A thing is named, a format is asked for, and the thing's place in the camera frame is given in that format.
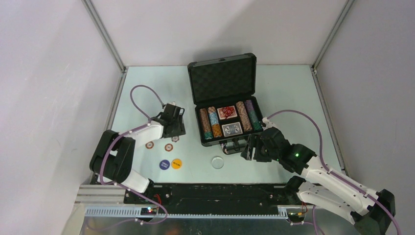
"white round token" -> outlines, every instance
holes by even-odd
[[[215,169],[220,169],[223,167],[224,161],[221,157],[214,157],[212,159],[212,167]]]

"stack of poker chips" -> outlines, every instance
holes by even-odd
[[[208,116],[208,111],[206,109],[200,110],[200,118],[202,120],[203,133],[205,135],[205,140],[212,139],[213,134],[212,134],[212,130],[210,129],[209,116]]]
[[[251,120],[254,130],[256,131],[262,130],[261,123],[259,123],[259,120],[256,117],[256,113],[254,110],[254,106],[252,105],[252,101],[251,100],[245,101],[245,105],[247,106],[248,116],[249,116],[249,119]]]
[[[242,127],[244,128],[244,131],[245,132],[251,131],[252,126],[251,126],[251,123],[249,122],[249,117],[246,112],[244,103],[242,101],[237,102],[236,108],[238,109],[239,116],[241,117],[241,123],[242,123]]]
[[[210,124],[212,125],[213,137],[222,137],[222,131],[220,130],[218,115],[216,114],[215,107],[209,107],[207,111],[209,112],[209,119]]]

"case lid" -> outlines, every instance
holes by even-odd
[[[196,105],[255,93],[256,57],[252,53],[192,62],[187,70]]]

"poker chip case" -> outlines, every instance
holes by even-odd
[[[239,122],[240,126],[242,126],[241,115],[238,110],[240,106],[236,108],[236,104],[240,101],[245,103],[250,100],[250,103],[252,103],[252,105],[249,105],[251,112],[255,113],[259,121],[263,118],[259,104],[253,96],[255,93],[256,75],[256,56],[254,54],[246,53],[214,60],[192,62],[188,64],[187,70],[190,78],[193,103],[196,105],[195,113],[200,141],[203,146],[209,147],[230,141],[237,143],[240,140],[247,140],[250,134],[262,131],[262,128],[251,128],[248,131],[242,128],[241,134],[225,136],[222,129],[223,126],[231,123]],[[206,122],[206,120],[202,121],[202,114],[206,113],[205,109],[208,110],[214,107],[216,115],[218,115],[218,109],[228,106],[235,107],[237,117],[229,119],[216,118],[214,122],[219,122],[222,135],[207,140],[203,127],[203,121]],[[215,131],[215,126],[211,126],[210,129]]]

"blue poker chip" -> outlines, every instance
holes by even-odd
[[[159,166],[160,166],[160,169],[167,170],[170,167],[170,162],[168,160],[163,160],[160,162]]]

